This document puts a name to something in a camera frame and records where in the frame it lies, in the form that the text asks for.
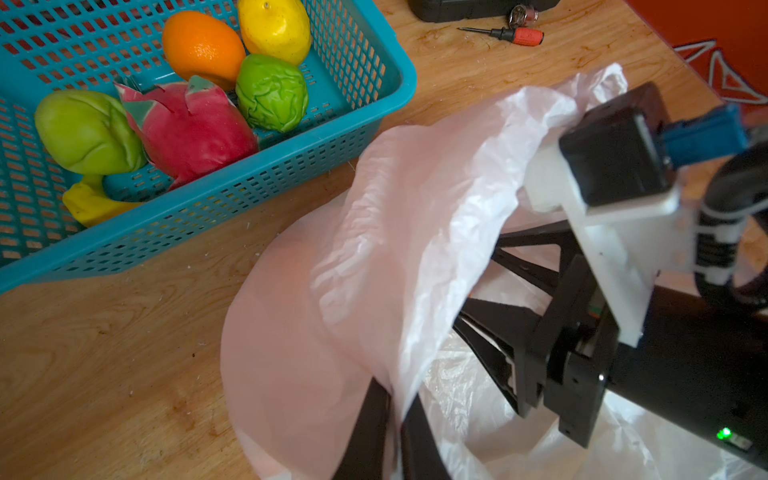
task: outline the basket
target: basket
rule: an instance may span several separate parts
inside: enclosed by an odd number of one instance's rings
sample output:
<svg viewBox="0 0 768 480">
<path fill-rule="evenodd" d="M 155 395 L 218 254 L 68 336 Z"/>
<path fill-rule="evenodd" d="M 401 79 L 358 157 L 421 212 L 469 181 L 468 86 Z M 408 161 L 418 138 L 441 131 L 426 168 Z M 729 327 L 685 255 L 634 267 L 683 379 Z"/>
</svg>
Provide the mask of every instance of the basket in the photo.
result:
<svg viewBox="0 0 768 480">
<path fill-rule="evenodd" d="M 198 10 L 238 30 L 230 0 L 0 0 L 0 293 L 29 282 L 121 272 L 358 157 L 382 118 L 413 97 L 416 73 L 370 0 L 304 0 L 313 49 L 301 71 L 310 105 L 288 133 L 255 131 L 262 151 L 165 193 L 151 165 L 106 177 L 115 200 L 146 204 L 84 229 L 61 195 L 81 176 L 42 147 L 33 115 L 54 90 L 116 96 L 112 80 L 142 88 L 177 81 L 164 60 L 164 22 Z"/>
</svg>

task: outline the pink dragon fruit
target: pink dragon fruit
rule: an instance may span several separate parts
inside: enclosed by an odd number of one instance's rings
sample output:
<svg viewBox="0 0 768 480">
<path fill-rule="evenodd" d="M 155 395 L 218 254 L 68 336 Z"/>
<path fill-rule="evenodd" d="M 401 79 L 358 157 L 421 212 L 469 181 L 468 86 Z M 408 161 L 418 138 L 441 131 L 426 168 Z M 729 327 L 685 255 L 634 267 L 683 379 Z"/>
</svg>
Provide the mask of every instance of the pink dragon fruit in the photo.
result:
<svg viewBox="0 0 768 480">
<path fill-rule="evenodd" d="M 204 78 L 158 85 L 146 94 L 115 87 L 150 162 L 176 180 L 170 190 L 259 150 L 224 90 Z"/>
</svg>

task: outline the screwdriver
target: screwdriver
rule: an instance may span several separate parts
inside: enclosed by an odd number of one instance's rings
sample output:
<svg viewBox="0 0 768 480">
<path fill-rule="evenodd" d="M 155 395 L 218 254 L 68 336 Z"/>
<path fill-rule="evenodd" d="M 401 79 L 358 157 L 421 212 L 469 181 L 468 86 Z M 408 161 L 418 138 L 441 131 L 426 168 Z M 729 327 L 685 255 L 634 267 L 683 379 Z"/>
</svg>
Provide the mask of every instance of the screwdriver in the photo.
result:
<svg viewBox="0 0 768 480">
<path fill-rule="evenodd" d="M 517 28 L 493 28 L 491 30 L 482 30 L 481 28 L 462 28 L 463 31 L 474 31 L 477 33 L 485 33 L 493 38 L 499 40 L 506 40 L 514 43 L 515 45 L 525 45 L 527 47 L 535 47 L 541 45 L 544 41 L 544 32 L 534 30 L 533 28 L 517 27 Z"/>
</svg>

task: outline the green fruit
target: green fruit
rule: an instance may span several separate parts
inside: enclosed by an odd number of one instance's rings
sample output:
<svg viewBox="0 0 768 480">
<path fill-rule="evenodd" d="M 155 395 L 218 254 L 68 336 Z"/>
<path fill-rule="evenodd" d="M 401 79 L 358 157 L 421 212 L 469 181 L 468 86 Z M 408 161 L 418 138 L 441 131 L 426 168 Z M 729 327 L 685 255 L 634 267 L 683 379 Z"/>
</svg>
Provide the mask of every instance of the green fruit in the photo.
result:
<svg viewBox="0 0 768 480">
<path fill-rule="evenodd" d="M 251 127 L 281 132 L 296 128 L 310 102 L 301 71 L 267 55 L 245 57 L 235 92 L 240 113 Z"/>
<path fill-rule="evenodd" d="M 35 126 L 48 153 L 76 174 L 125 174 L 147 163 L 117 98 L 88 90 L 62 90 L 38 105 Z"/>
</svg>

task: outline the wooden table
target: wooden table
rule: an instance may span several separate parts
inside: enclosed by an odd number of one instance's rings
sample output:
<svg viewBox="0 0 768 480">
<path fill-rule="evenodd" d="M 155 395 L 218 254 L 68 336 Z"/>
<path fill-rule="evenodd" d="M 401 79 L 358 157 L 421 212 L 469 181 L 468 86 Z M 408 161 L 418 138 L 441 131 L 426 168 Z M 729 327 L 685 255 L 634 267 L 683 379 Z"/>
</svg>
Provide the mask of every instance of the wooden table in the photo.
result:
<svg viewBox="0 0 768 480">
<path fill-rule="evenodd" d="M 499 18 L 426 24 L 405 0 L 377 3 L 419 73 L 382 128 L 614 61 L 630 85 L 656 81 L 673 119 L 719 103 L 621 0 L 562 0 L 537 48 L 455 29 Z M 224 315 L 270 241 L 353 176 L 337 168 L 126 273 L 0 296 L 0 478 L 254 478 L 221 388 Z"/>
</svg>

